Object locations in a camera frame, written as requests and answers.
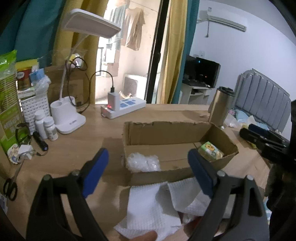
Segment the scissors handle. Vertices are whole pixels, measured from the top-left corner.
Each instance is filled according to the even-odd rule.
[[[6,179],[3,186],[3,193],[10,201],[14,201],[17,197],[17,184],[11,178]]]

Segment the clothesline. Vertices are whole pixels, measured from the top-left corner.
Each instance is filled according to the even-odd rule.
[[[134,1],[130,1],[130,2],[133,2],[133,3],[138,4],[138,5],[140,5],[140,6],[146,7],[146,6],[142,5],[142,4],[139,4],[139,3],[134,2]],[[154,12],[158,12],[158,11],[155,11],[154,9],[152,9],[152,8],[149,8],[149,7],[146,7],[146,8],[148,8],[148,9],[154,11]]]

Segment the gray headboard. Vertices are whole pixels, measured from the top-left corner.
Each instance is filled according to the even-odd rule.
[[[235,108],[253,115],[272,130],[283,132],[291,114],[291,100],[282,87],[252,69],[240,75],[235,91]]]

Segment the white basket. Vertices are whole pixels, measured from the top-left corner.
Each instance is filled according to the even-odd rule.
[[[49,116],[49,104],[47,93],[36,95],[25,100],[21,100],[22,113],[25,121],[29,123],[31,135],[35,131],[35,112],[37,110],[44,110],[45,116]]]

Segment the monitor screen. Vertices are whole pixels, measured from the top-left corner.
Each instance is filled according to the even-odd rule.
[[[184,79],[198,80],[211,88],[216,86],[220,64],[203,58],[186,57]]]

